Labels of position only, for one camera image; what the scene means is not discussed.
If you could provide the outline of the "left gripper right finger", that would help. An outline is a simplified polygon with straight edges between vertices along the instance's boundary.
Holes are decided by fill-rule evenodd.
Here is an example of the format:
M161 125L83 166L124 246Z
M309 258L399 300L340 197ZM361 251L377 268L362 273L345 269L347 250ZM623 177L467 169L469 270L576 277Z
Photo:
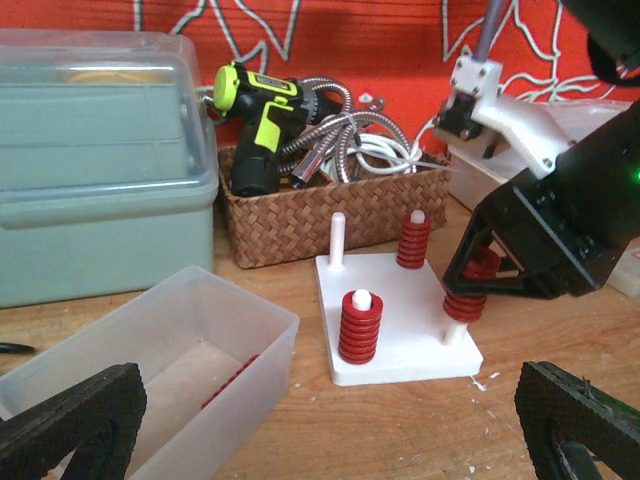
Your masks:
M522 365L515 407L539 479L639 477L639 411L547 362Z

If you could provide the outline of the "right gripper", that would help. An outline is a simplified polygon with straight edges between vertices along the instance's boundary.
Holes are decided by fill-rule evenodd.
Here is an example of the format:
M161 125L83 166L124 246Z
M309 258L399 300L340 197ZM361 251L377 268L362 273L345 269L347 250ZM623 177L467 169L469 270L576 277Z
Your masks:
M443 281L454 295L554 299L600 289L639 235L639 105L524 171L469 220Z

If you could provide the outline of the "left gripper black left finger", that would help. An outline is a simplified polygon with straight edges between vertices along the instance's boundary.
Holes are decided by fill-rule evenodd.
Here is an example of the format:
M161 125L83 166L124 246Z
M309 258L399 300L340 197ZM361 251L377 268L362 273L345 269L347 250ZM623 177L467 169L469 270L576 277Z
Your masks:
M122 479L146 405L138 365L112 365L1 422L1 477L43 479L69 457L64 479Z

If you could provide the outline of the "red large spring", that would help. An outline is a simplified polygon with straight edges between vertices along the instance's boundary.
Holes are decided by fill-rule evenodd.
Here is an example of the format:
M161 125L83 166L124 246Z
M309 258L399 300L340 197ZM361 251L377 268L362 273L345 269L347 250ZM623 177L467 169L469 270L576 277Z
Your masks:
M212 403L226 388L228 388L257 358L260 354L252 355L240 368L238 368L221 386L217 388L200 406L201 410Z
M496 252L487 246L479 246L462 270L463 280L494 280L501 264ZM486 295L454 294L449 289L443 301L444 311L454 320L473 323L480 319L487 302Z
M382 299L366 289L344 295L338 342L338 353L344 361L358 365L374 358L383 309Z
M396 262L405 269L424 265L432 220L422 211L414 210L403 219L396 252Z

